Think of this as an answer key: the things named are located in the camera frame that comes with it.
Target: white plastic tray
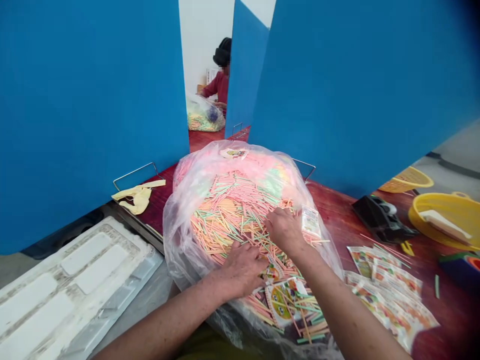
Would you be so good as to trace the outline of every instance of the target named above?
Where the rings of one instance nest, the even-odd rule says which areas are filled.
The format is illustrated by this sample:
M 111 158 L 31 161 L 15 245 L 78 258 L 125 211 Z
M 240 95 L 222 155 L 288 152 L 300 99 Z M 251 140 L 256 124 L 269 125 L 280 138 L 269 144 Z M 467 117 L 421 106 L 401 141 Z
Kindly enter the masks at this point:
M 107 217 L 0 290 L 2 359 L 86 359 L 162 261 Z

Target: reddish wooden tabletop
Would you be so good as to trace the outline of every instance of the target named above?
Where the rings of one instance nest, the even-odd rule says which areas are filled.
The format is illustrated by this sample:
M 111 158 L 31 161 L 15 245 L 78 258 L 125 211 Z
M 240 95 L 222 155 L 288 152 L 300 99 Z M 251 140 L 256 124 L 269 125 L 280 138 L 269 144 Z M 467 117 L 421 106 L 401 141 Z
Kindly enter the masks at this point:
M 214 140 L 222 140 L 223 131 L 208 133 L 190 131 L 190 151 L 203 148 Z M 236 140 L 248 139 L 248 134 Z M 162 171 L 166 186 L 152 188 L 150 204 L 141 215 L 141 221 L 149 224 L 163 234 L 162 216 L 168 197 L 172 194 L 173 175 L 176 165 Z M 372 246 L 372 243 L 360 234 L 369 232 L 357 218 L 352 209 L 355 199 L 312 182 L 307 185 L 315 205 L 336 246 L 345 270 L 357 272 L 347 246 Z M 383 191 L 374 193 L 397 207 L 397 215 L 408 227 L 413 228 L 407 212 L 413 196 L 392 194 Z M 412 356 L 416 360 L 473 359 L 479 353 L 480 311 L 475 298 L 460 289 L 438 266 L 438 257 L 458 252 L 458 250 L 439 244 L 424 235 L 410 241 L 415 257 L 412 257 L 411 270 L 408 271 L 423 281 L 422 302 L 440 323 L 440 327 L 421 332 L 413 344 Z M 435 274 L 440 276 L 440 299 L 435 297 Z

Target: yellow bowl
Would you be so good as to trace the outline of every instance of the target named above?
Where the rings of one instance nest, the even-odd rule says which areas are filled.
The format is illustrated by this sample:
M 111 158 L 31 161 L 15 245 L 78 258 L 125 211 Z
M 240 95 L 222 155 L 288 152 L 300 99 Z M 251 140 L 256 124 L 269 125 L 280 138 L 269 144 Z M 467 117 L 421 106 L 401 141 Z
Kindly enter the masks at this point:
M 416 188 L 429 188 L 434 185 L 431 178 L 420 170 L 409 166 L 389 182 L 383 184 L 379 190 L 387 193 L 404 193 Z
M 419 214 L 426 210 L 435 210 L 470 234 L 469 241 L 472 246 L 464 245 L 428 224 Z M 408 211 L 408 218 L 422 234 L 436 242 L 460 250 L 480 250 L 480 202 L 472 200 L 462 192 L 452 194 L 433 192 L 416 196 Z

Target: plastic bag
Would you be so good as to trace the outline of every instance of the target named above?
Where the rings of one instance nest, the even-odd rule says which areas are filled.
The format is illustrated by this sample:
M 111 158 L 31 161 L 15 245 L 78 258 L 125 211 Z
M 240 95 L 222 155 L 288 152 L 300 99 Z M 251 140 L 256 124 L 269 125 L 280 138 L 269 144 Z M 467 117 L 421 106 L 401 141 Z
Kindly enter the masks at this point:
M 295 210 L 301 209 L 302 205 L 316 209 L 298 168 L 286 154 L 242 141 L 221 140 L 185 156 L 175 170 L 173 194 L 163 211 L 165 257 L 169 272 L 182 291 L 219 267 L 197 243 L 191 216 L 209 194 L 216 176 L 235 170 L 271 194 L 291 199 Z M 322 238 L 331 240 L 320 217 L 319 225 Z M 317 250 L 343 279 L 334 244 L 325 242 Z M 323 343 L 298 345 L 287 331 L 282 335 L 264 323 L 242 299 L 219 308 L 208 323 L 233 345 L 260 352 L 264 358 L 277 358 L 280 354 L 285 359 L 343 358 L 331 336 Z
M 225 127 L 225 117 L 210 101 L 186 92 L 186 115 L 188 130 L 217 132 Z

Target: hand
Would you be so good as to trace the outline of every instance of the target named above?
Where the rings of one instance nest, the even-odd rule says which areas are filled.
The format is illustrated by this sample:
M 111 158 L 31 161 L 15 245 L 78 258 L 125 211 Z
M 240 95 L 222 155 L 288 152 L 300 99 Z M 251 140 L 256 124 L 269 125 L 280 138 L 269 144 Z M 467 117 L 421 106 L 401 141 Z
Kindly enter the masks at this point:
M 306 244 L 302 235 L 300 218 L 293 216 L 289 208 L 277 207 L 266 215 L 265 226 L 270 241 L 291 257 L 291 252 Z
M 225 302 L 246 297 L 256 288 L 265 286 L 265 281 L 259 275 L 267 268 L 269 261 L 257 259 L 259 253 L 258 247 L 249 243 L 240 245 L 240 242 L 234 241 L 223 266 L 209 274 L 225 291 Z
M 218 101 L 218 102 L 214 102 L 213 104 L 219 109 L 226 109 L 227 108 L 227 104 L 224 103 L 224 102 Z

